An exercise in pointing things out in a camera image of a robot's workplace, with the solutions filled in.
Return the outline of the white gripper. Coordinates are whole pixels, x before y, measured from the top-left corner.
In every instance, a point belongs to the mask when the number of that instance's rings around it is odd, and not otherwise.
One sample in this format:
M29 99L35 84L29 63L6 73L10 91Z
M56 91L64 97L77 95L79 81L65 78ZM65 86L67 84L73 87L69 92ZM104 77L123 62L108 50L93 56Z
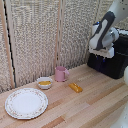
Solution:
M110 49L101 49L95 51L96 55L99 56L99 60L103 61L103 57L105 57L104 61L107 62L108 58L112 58L114 56L114 48L111 47Z

